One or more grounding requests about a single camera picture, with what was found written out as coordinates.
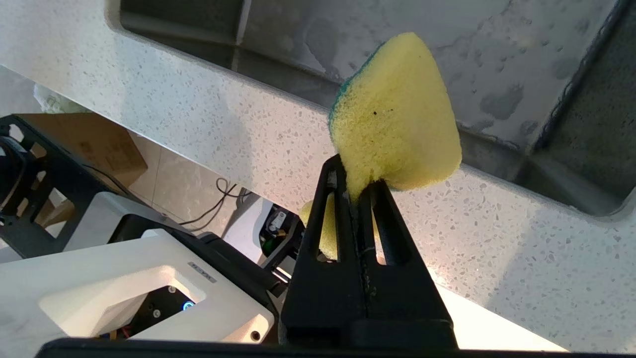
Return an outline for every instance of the blue led light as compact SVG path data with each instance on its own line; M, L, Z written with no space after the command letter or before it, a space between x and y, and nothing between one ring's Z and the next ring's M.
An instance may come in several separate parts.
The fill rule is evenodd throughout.
M195 305L195 303L194 303L194 302L192 302L192 301L186 301L186 302L183 304L183 310L185 311L185 310L187 310L188 308L190 308L190 307L192 307L192 306L194 306L194 305Z

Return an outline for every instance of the cardboard box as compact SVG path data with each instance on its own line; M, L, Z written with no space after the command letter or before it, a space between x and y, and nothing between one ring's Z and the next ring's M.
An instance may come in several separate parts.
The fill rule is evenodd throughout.
M18 116L26 119L71 153L114 176L126 187L133 184L148 169L128 131L96 113ZM104 183L114 187L107 178L100 178Z

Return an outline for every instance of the black metal bracket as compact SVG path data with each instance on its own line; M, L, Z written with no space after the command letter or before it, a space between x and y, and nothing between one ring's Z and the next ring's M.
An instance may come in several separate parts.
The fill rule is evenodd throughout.
M633 358L628 354L521 352L505 350L345 350L266 347L229 343L106 341L65 338L47 343L39 358Z
M280 319L282 343L312 347L457 348L452 319L384 182L350 203L339 155L322 167ZM337 262L318 261L327 196ZM378 263L377 223L387 264Z
M24 135L19 143L8 137L10 125L18 127ZM5 143L13 144L12 153L18 155L22 161L21 174L13 178L17 180L15 188L0 210L0 236L24 258L61 252L93 197L99 192L113 190L83 167L86 164L83 159L70 154L16 115L0 118L0 138ZM36 143L46 150L44 157L35 158L31 154ZM46 174L37 188L33 189L40 172ZM59 190L75 208L72 217L56 238L35 223L53 189ZM140 202L136 197L129 199ZM18 216L18 207L23 200L27 200L28 205Z

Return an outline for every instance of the sink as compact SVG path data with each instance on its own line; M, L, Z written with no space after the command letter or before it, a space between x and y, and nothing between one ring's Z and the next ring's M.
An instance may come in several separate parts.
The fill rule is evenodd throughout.
M608 215L636 185L636 166L621 170L636 161L636 104L626 96L636 73L634 8L622 0L121 0L120 20L325 108L378 45L413 31L448 88L464 164Z

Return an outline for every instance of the white robot part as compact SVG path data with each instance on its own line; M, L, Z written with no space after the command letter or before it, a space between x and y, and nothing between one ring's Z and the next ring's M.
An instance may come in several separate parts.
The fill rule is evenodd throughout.
M131 339L260 343L274 323L265 307L158 229L136 240L0 264L0 356L33 357L51 340L117 329L148 292L164 286L195 305Z

